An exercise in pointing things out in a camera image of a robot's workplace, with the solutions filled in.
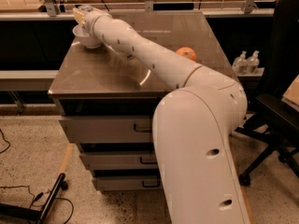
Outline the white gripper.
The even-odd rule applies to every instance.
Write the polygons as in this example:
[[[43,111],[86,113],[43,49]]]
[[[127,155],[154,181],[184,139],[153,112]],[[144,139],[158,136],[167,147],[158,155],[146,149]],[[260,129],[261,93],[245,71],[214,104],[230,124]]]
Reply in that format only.
[[[83,27],[91,36],[95,36],[94,25],[99,19],[105,17],[108,17],[110,19],[112,18],[109,13],[95,8],[87,13],[78,8],[74,8],[73,14],[78,25]]]

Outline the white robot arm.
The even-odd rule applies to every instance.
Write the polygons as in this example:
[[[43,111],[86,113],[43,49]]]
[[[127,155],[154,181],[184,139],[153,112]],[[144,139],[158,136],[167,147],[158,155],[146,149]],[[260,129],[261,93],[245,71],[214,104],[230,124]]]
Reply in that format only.
[[[250,224],[229,136],[247,112],[234,79],[158,45],[95,7],[75,9],[91,36],[142,62],[170,88],[152,135],[172,224]]]

